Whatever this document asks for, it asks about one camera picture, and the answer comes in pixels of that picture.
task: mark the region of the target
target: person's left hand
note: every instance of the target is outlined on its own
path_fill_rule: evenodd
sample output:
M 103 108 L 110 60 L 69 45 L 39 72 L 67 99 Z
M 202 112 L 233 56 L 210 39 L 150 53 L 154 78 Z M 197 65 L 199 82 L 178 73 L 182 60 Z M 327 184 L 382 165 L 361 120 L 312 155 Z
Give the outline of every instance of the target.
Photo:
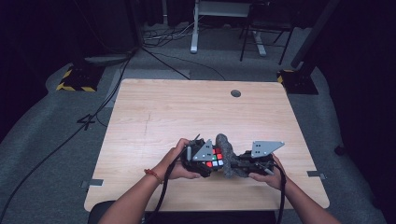
M 166 169 L 168 168 L 169 164 L 180 154 L 183 150 L 183 147 L 189 143 L 189 140 L 185 138 L 181 138 L 176 147 L 172 147 L 168 153 L 163 157 L 163 159 L 152 169 L 162 180 L 164 179 Z M 176 162 L 175 168 L 173 169 L 172 173 L 169 176 L 169 179 L 178 179 L 178 178 L 188 178 L 194 179 L 200 177 L 199 174 L 189 172 L 184 169 L 183 165 L 180 161 Z

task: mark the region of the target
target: gray floor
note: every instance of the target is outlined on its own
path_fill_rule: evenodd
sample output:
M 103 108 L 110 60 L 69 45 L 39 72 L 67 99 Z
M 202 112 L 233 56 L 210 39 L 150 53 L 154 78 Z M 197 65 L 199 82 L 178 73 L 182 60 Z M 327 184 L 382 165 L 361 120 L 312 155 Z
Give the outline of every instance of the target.
M 277 62 L 282 49 L 271 47 L 266 48 L 268 56 L 263 58 L 255 46 L 248 46 L 244 61 L 239 62 L 242 41 L 238 39 L 239 30 L 231 28 L 202 31 L 197 54 L 190 54 L 190 35 L 148 50 L 213 67 L 226 80 L 276 81 L 276 71 L 290 68 L 290 61 L 308 34 L 309 30 L 296 29 L 281 66 Z M 270 40 L 274 35 L 262 37 Z M 210 68 L 157 56 L 177 70 L 189 71 L 191 79 L 222 80 Z M 1 208 L 23 177 L 76 131 L 76 121 L 96 111 L 120 66 L 105 70 L 98 92 L 56 91 L 67 68 L 68 64 L 49 77 L 49 94 L 16 123 L 0 146 Z M 127 68 L 170 70 L 143 50 L 136 53 Z M 312 78 L 319 95 L 289 95 L 289 99 L 316 166 L 328 177 L 323 180 L 331 202 L 328 210 L 343 223 L 386 223 L 382 213 L 371 205 L 370 189 L 352 161 L 333 153 L 342 144 L 337 117 L 325 78 L 318 69 Z M 98 117 L 108 123 L 111 112 L 112 108 L 106 107 Z M 86 223 L 86 190 L 80 183 L 92 177 L 105 133 L 106 127 L 96 122 L 43 163 L 13 198 L 4 223 Z M 287 210 L 283 223 L 299 223 L 299 219 L 293 210 Z

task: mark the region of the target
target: chair leg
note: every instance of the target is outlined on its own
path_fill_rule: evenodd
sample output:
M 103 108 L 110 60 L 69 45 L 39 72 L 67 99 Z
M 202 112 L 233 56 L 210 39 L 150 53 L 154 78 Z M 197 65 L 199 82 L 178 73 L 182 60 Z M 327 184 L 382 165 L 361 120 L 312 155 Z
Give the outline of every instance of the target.
M 239 39 L 241 39 L 241 37 L 242 37 L 242 34 L 244 33 L 244 31 L 245 31 L 245 26 L 242 28 L 242 32 L 241 32 L 241 34 L 239 35 Z
M 274 44 L 276 43 L 276 41 L 281 37 L 283 35 L 283 31 L 282 32 L 280 32 L 280 34 L 277 36 L 277 38 L 274 40 Z
M 241 52 L 241 58 L 239 59 L 240 62 L 242 62 L 242 59 L 244 58 L 244 52 L 245 52 L 245 45 L 247 44 L 247 39 L 248 39 L 248 27 L 245 31 L 245 39 L 244 39 L 244 46 L 242 47 L 242 52 Z
M 290 41 L 291 35 L 293 34 L 293 30 L 294 30 L 293 28 L 291 28 L 291 29 L 290 29 L 290 33 L 289 33 L 289 36 L 288 36 L 288 40 L 286 41 L 285 48 L 283 49 L 282 56 L 280 57 L 279 65 L 281 65 L 281 64 L 282 64 L 282 61 L 283 61 L 283 56 L 285 56 L 286 49 L 288 48 L 288 45 L 289 45 L 289 41 Z

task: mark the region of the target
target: chair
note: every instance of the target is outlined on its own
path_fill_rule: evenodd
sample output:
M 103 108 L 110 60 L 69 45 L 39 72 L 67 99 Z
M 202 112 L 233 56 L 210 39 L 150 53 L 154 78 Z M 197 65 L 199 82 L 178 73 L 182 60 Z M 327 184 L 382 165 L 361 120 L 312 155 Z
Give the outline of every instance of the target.
M 242 62 L 242 59 L 244 57 L 245 46 L 247 43 L 249 31 L 270 33 L 280 32 L 275 41 L 273 42 L 273 45 L 270 46 L 275 46 L 274 44 L 280 38 L 280 36 L 284 32 L 289 32 L 286 45 L 275 46 L 284 48 L 279 61 L 279 65 L 281 65 L 294 29 L 294 26 L 292 25 L 292 14 L 293 11 L 288 7 L 288 5 L 279 0 L 254 1 L 249 7 L 249 12 L 247 14 L 247 23 L 245 24 L 239 36 L 239 38 L 241 38 L 242 35 L 245 33 L 244 46 L 242 47 L 241 58 L 239 61 Z

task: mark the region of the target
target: wrist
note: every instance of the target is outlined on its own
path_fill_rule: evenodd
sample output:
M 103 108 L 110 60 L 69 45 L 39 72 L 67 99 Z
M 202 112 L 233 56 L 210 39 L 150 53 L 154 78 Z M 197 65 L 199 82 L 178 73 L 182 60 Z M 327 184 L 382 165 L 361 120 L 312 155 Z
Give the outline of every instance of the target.
M 286 197 L 295 193 L 296 188 L 298 186 L 288 177 L 286 177 L 286 185 L 285 185 L 285 193 Z
M 161 166 L 160 164 L 156 165 L 154 168 L 152 168 L 151 170 L 157 174 L 157 176 L 161 179 L 164 180 L 165 179 L 165 173 L 166 173 L 166 167 Z
M 159 183 L 159 184 L 163 184 L 163 179 L 160 178 L 160 177 L 157 175 L 157 173 L 155 173 L 153 170 L 145 169 L 145 173 L 146 173 L 146 175 L 154 176 L 154 177 L 158 180 L 158 183 Z

